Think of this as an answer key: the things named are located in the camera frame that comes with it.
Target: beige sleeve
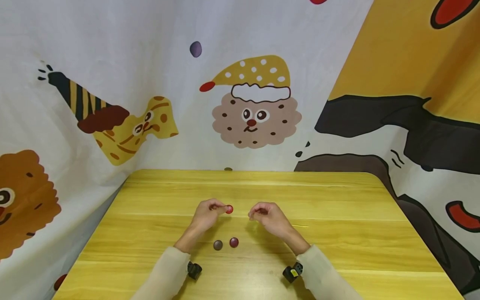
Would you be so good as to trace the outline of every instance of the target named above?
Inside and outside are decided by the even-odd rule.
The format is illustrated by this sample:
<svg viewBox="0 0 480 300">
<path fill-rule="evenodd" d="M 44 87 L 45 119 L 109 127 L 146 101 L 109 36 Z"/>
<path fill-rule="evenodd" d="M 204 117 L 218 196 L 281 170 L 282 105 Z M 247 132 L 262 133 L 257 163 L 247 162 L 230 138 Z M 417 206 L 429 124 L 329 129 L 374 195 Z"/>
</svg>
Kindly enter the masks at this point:
<svg viewBox="0 0 480 300">
<path fill-rule="evenodd" d="M 362 297 L 333 268 L 328 258 L 312 245 L 304 254 L 297 256 L 303 265 L 302 278 L 305 288 L 317 300 L 356 300 Z"/>
<path fill-rule="evenodd" d="M 189 261 L 190 254 L 168 247 L 131 300 L 171 300 L 187 277 Z"/>
</svg>

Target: hand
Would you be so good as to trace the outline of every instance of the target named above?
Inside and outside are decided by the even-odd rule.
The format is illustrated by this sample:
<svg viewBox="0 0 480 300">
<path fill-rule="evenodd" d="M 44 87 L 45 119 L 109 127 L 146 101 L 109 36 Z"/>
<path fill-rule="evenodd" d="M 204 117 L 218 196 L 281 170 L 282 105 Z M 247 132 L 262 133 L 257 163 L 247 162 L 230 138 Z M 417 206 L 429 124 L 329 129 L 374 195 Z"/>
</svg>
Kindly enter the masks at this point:
<svg viewBox="0 0 480 300">
<path fill-rule="evenodd" d="M 271 234 L 284 239 L 295 229 L 276 203 L 259 202 L 248 213 L 250 221 L 255 220 L 262 224 Z"/>
<path fill-rule="evenodd" d="M 198 204 L 189 228 L 203 234 L 215 224 L 218 216 L 227 210 L 228 207 L 215 198 L 202 201 Z"/>
<path fill-rule="evenodd" d="M 259 202 L 252 207 L 248 217 L 250 221 L 258 221 L 268 232 L 281 238 L 295 255 L 305 253 L 310 248 L 310 244 L 293 228 L 277 204 Z"/>
<path fill-rule="evenodd" d="M 200 202 L 197 210 L 195 210 L 192 222 L 173 247 L 184 253 L 190 253 L 197 240 L 215 224 L 218 216 L 227 210 L 227 206 L 217 199 Z"/>
</svg>

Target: cartoon eye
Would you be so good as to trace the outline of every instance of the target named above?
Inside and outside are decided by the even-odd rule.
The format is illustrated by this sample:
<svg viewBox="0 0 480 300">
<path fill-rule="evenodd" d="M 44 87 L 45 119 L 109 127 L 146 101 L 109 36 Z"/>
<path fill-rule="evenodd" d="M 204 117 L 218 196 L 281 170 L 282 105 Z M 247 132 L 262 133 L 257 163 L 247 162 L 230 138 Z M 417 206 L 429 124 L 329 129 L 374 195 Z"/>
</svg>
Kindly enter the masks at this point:
<svg viewBox="0 0 480 300">
<path fill-rule="evenodd" d="M 243 113 L 242 113 L 242 118 L 244 121 L 247 121 L 250 119 L 250 117 L 252 116 L 252 111 L 250 110 L 250 108 L 246 108 L 243 110 Z"/>
<path fill-rule="evenodd" d="M 133 135 L 137 136 L 137 135 L 141 134 L 143 128 L 144 128 L 143 124 L 138 124 L 137 126 L 135 126 L 135 128 L 133 129 Z"/>
<path fill-rule="evenodd" d="M 261 109 L 255 114 L 255 120 L 259 123 L 265 122 L 270 118 L 270 113 L 268 110 Z"/>
<path fill-rule="evenodd" d="M 144 121 L 147 122 L 147 121 L 150 121 L 151 119 L 153 119 L 153 112 L 151 110 L 149 110 L 147 112 L 147 114 L 145 115 Z"/>
<path fill-rule="evenodd" d="M 0 207 L 8 207 L 15 199 L 15 192 L 9 188 L 0 189 Z"/>
</svg>

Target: yellow table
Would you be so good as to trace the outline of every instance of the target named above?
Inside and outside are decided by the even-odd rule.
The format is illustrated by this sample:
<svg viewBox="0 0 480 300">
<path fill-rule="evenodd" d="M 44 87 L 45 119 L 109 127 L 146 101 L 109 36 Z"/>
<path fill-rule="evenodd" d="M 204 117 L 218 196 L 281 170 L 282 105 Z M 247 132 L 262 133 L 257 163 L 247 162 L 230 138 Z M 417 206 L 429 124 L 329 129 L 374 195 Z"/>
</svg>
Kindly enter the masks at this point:
<svg viewBox="0 0 480 300">
<path fill-rule="evenodd" d="M 192 261 L 203 272 L 187 278 L 177 299 L 313 299 L 301 278 L 283 279 L 295 256 L 248 220 L 258 201 L 277 202 L 364 299 L 463 299 L 371 174 L 171 170 L 128 178 L 54 299 L 128 300 L 208 198 L 234 212 L 197 244 Z M 240 241 L 235 249 L 231 237 Z"/>
</svg>

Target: fabric backdrop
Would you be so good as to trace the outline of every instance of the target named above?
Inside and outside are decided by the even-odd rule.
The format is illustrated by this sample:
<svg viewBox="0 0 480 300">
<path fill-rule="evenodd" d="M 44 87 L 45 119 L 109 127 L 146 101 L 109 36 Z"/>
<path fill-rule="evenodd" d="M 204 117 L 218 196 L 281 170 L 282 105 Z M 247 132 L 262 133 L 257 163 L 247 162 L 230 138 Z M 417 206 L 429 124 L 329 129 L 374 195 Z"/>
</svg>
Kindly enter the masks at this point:
<svg viewBox="0 0 480 300">
<path fill-rule="evenodd" d="M 380 178 L 468 300 L 480 299 L 477 2 L 374 2 L 295 168 Z"/>
<path fill-rule="evenodd" d="M 480 299 L 477 2 L 3 1 L 1 298 L 50 299 L 170 168 L 373 173 Z"/>
</svg>

